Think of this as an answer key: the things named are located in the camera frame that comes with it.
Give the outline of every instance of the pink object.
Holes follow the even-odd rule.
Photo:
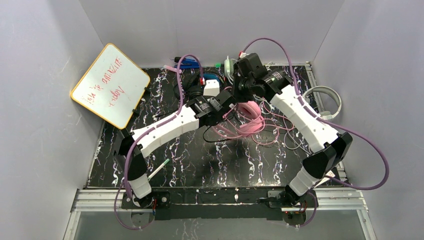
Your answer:
[[[274,115],[276,117],[282,117],[282,118],[287,119],[287,117],[285,117],[285,116],[271,112],[269,109],[267,109],[265,107],[263,101],[260,103],[260,105],[258,105],[254,101],[249,101],[249,102],[238,103],[238,105],[237,105],[237,109],[238,109],[239,113],[241,113],[240,116],[242,118],[246,119],[248,121],[248,123],[243,124],[241,126],[236,126],[232,122],[228,121],[228,123],[234,127],[236,133],[234,133],[233,131],[227,129],[226,127],[224,127],[220,124],[212,127],[212,129],[216,134],[218,134],[219,136],[226,138],[226,139],[238,139],[238,138],[251,137],[252,140],[257,144],[270,145],[270,144],[273,144],[276,141],[278,141],[278,137],[280,136],[280,129],[289,131],[289,130],[292,130],[292,129],[295,128],[294,126],[292,126],[291,128],[278,126],[274,123],[273,119],[264,118],[262,116],[261,108],[264,108],[268,112],[268,114]],[[232,111],[233,110],[230,110],[229,112],[227,112],[224,115],[223,118],[227,119],[227,115],[230,114]],[[273,141],[270,141],[270,142],[259,142],[259,141],[257,141],[254,138],[253,135],[261,132],[266,126],[275,127],[277,129],[277,134],[275,136],[275,139]]]
[[[177,69],[175,67],[172,67],[172,66],[163,65],[163,68],[166,69],[166,70],[172,71],[174,73],[177,72]]]

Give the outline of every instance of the black marble surface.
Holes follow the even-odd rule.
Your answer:
[[[205,69],[219,70],[215,67]],[[279,66],[288,73],[288,67]],[[174,97],[173,86],[177,83],[176,74],[163,68],[143,69],[150,76],[151,94],[146,93],[141,99],[137,110],[140,116],[133,116],[127,129],[143,128],[154,123],[160,115],[178,108],[178,99]],[[310,88],[308,75],[304,66],[295,66],[295,74],[299,79],[300,89],[305,91]],[[185,70],[182,78],[190,78],[195,71]],[[313,99],[312,107],[317,103]],[[267,118],[282,125],[279,117],[273,117],[262,109]],[[280,114],[276,108],[273,113]],[[161,169],[150,181],[152,187],[259,187],[259,186],[285,186],[293,179],[301,168],[301,161],[307,154],[298,148],[289,150],[283,143],[285,131],[280,131],[279,141],[269,146],[261,146],[251,138],[235,139],[226,142],[207,143],[202,135],[202,127],[196,131],[188,132],[159,147],[146,157],[148,171],[152,172],[165,159],[171,161]],[[122,181],[123,171],[113,158],[113,144],[118,129],[105,122],[101,132],[97,150],[94,155],[93,166],[88,177],[87,188],[117,188]],[[301,141],[297,131],[295,138]],[[272,141],[276,131],[267,127],[256,134],[258,141]],[[219,136],[212,130],[206,133],[208,140],[218,140]],[[289,137],[287,144],[294,144]],[[328,181],[324,186],[333,186]]]

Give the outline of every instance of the gray wall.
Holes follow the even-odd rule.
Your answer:
[[[204,65],[235,58],[259,37],[281,41],[294,63],[314,59],[344,0],[80,0],[101,42],[136,64],[157,67],[194,54]],[[278,47],[255,44],[263,62],[287,62]]]
[[[101,120],[70,91],[102,50],[77,0],[0,4],[0,239],[62,239]]]
[[[390,163],[382,188],[364,192],[378,239],[424,236],[424,5],[347,0],[313,63],[318,84],[343,98],[337,123],[369,136]],[[345,160],[358,186],[378,183],[382,161],[354,139]]]

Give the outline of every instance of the purple cable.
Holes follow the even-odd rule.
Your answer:
[[[118,201],[118,195],[122,189],[122,186],[124,185],[124,183],[122,183],[119,188],[118,188],[118,192],[115,196],[115,201],[113,202],[113,211],[115,212],[115,217],[118,220],[118,222],[122,225],[122,227],[129,229],[129,230],[140,230],[140,229],[144,229],[145,227],[149,226],[151,223],[153,223],[153,221],[155,219],[153,219],[151,222],[147,223],[144,226],[140,226],[140,227],[132,227],[132,226],[127,226],[125,223],[123,223],[120,218],[118,217],[118,212],[117,212],[117,201]]]
[[[308,192],[307,194],[310,195],[310,196],[312,196],[313,202],[315,203],[315,205],[313,207],[313,213],[310,216],[310,218],[306,222],[304,222],[304,224],[299,225],[299,227],[304,227],[308,223],[310,223],[312,221],[312,219],[315,217],[315,213],[317,212],[317,206],[318,206],[317,198],[312,193],[310,193],[310,192]]]
[[[178,108],[178,111],[176,112],[176,115],[179,115],[180,113],[181,113],[181,110],[183,109],[183,88],[182,88],[182,86],[181,86],[181,77],[180,77],[180,66],[181,66],[181,62],[186,58],[186,57],[193,57],[196,61],[197,61],[197,63],[199,64],[199,71],[200,71],[200,77],[201,78],[203,78],[203,69],[202,69],[202,65],[200,64],[200,61],[199,61],[199,59],[197,58],[197,57],[195,57],[195,56],[193,56],[193,55],[191,55],[191,54],[186,54],[186,55],[184,55],[184,56],[182,56],[181,57],[181,59],[178,61],[178,64],[177,64],[177,66],[176,66],[176,69],[177,69],[177,71],[176,71],[176,82],[177,82],[177,84],[178,84],[178,90],[179,90],[179,108]],[[157,125],[157,127],[161,127],[161,126],[163,126],[163,125],[165,125],[165,124],[167,124],[167,123],[169,123],[169,122],[171,122],[173,119],[175,119],[176,118],[176,115],[174,115],[173,117],[171,117],[170,119],[168,119],[168,120],[166,120],[166,121],[164,121],[164,122],[162,122],[162,123],[160,123],[160,124],[158,124]],[[133,197],[133,193],[131,192],[131,187],[130,187],[130,184],[128,183],[128,168],[129,168],[129,166],[130,166],[130,161],[131,161],[131,158],[132,158],[132,155],[133,155],[133,151],[134,151],[134,148],[137,146],[137,143],[144,137],[144,136],[146,136],[147,134],[149,134],[150,132],[152,132],[153,130],[155,130],[155,128],[150,128],[149,130],[147,130],[147,131],[145,131],[145,132],[143,132],[143,134],[142,135],[140,135],[133,143],[132,143],[132,145],[131,145],[131,147],[129,148],[129,151],[128,151],[128,154],[126,155],[126,158],[125,158],[125,168],[124,168],[124,171],[123,171],[123,177],[124,177],[124,180],[123,180],[123,185],[125,186],[125,191],[126,191],[126,195],[129,197],[129,198],[132,198]]]
[[[178,111],[176,112],[176,115],[174,115],[173,117],[171,117],[170,119],[168,119],[168,120],[166,120],[166,121],[164,121],[164,122],[162,122],[162,123],[160,123],[160,124],[158,124],[157,125],[157,127],[159,128],[159,127],[161,127],[161,126],[163,126],[163,125],[165,125],[165,124],[167,124],[167,123],[169,123],[170,121],[172,121],[173,119],[175,119],[176,118],[176,116],[177,115],[179,115],[180,113],[181,113],[181,110],[183,109],[183,87],[182,87],[182,85],[181,85],[181,76],[180,76],[180,67],[181,67],[181,62],[186,58],[186,57],[193,57],[196,61],[197,61],[197,63],[199,64],[199,71],[200,71],[200,77],[201,78],[203,78],[203,69],[202,69],[202,65],[200,64],[200,61],[199,61],[199,59],[197,58],[197,57],[195,57],[195,56],[193,56],[193,55],[191,55],[191,54],[186,54],[186,55],[184,55],[184,56],[182,56],[181,57],[181,59],[178,61],[178,64],[177,64],[177,67],[176,67],[176,69],[177,69],[177,71],[176,71],[176,82],[177,82],[177,85],[178,85],[178,90],[179,90],[179,108],[178,108]],[[118,188],[118,191],[117,191],[117,193],[116,193],[116,196],[115,196],[115,201],[114,201],[114,203],[113,203],[113,211],[114,211],[114,213],[115,213],[115,217],[116,217],[116,219],[118,220],[118,222],[124,227],[124,228],[126,228],[126,229],[129,229],[129,230],[139,230],[139,229],[143,229],[143,228],[145,228],[145,227],[147,227],[150,223],[148,223],[147,225],[145,225],[145,226],[142,226],[142,227],[131,227],[131,226],[127,226],[127,225],[125,225],[125,223],[123,223],[120,219],[119,219],[119,217],[118,217],[118,212],[117,212],[117,200],[118,200],[118,195],[119,195],[119,193],[120,193],[120,191],[121,191],[121,189],[122,189],[122,186],[124,185],[125,186],[125,191],[126,191],[126,195],[127,195],[127,197],[129,197],[130,199],[132,199],[133,198],[133,193],[131,192],[131,186],[130,186],[130,184],[128,183],[128,168],[129,168],[129,166],[130,166],[130,161],[131,161],[131,158],[132,158],[132,153],[133,153],[133,151],[134,151],[134,148],[137,146],[137,143],[144,137],[144,136],[146,136],[147,134],[149,134],[150,132],[152,132],[153,130],[155,130],[155,128],[154,127],[152,127],[152,128],[150,128],[149,130],[147,130],[147,131],[145,131],[145,132],[143,132],[143,134],[141,135],[141,136],[139,136],[135,141],[134,141],[134,143],[131,145],[131,147],[129,148],[129,151],[128,151],[128,154],[126,155],[126,158],[125,158],[125,166],[124,166],[124,172],[123,172],[123,176],[124,176],[124,179],[123,179],[123,183],[119,186],[119,188]]]
[[[259,40],[268,40],[268,41],[274,42],[284,52],[284,54],[285,54],[285,56],[287,58],[287,61],[288,61],[288,66],[289,66],[289,69],[290,69],[290,74],[291,74],[291,76],[293,78],[294,91],[296,92],[297,100],[300,102],[300,104],[302,106],[304,106],[303,109],[305,109],[312,117],[317,118],[318,121],[320,121],[322,123],[325,123],[325,124],[328,124],[328,125],[330,125],[330,126],[332,126],[334,128],[338,128],[338,129],[344,130],[346,132],[349,132],[349,133],[351,133],[353,135],[356,135],[356,136],[360,137],[361,139],[365,140],[367,143],[369,143],[377,151],[377,153],[380,155],[380,157],[381,157],[381,159],[383,160],[383,163],[384,163],[384,169],[385,169],[384,177],[383,177],[383,179],[381,180],[380,183],[378,183],[377,185],[374,185],[374,186],[368,186],[368,187],[353,186],[353,185],[348,184],[346,182],[340,181],[340,180],[338,180],[338,179],[336,179],[336,178],[334,178],[332,176],[326,176],[326,177],[329,178],[329,179],[331,179],[331,180],[333,180],[333,181],[335,181],[335,182],[337,182],[337,183],[339,183],[339,184],[342,184],[343,186],[350,187],[350,188],[357,189],[357,190],[374,190],[374,189],[378,189],[379,187],[383,186],[387,182],[387,179],[389,178],[389,172],[390,172],[390,170],[389,170],[389,163],[387,162],[387,158],[384,155],[384,153],[382,152],[382,150],[375,143],[373,143],[370,139],[368,139],[366,136],[360,134],[359,132],[350,130],[350,129],[346,128],[346,127],[343,127],[343,126],[337,125],[335,123],[332,123],[332,122],[323,120],[320,117],[318,117],[318,115],[317,115],[316,112],[311,111],[308,107],[305,106],[304,99],[303,99],[303,97],[299,93],[298,80],[296,78],[295,72],[293,71],[292,60],[290,59],[289,55],[287,54],[286,49],[280,43],[278,43],[277,41],[275,41],[274,39],[271,39],[271,38],[261,37],[261,38],[258,38],[258,39],[255,39],[255,40],[249,42],[249,44],[247,44],[247,46],[243,49],[243,52],[245,53],[246,50],[248,49],[248,47],[250,47],[250,45],[252,45],[254,42],[259,41]]]

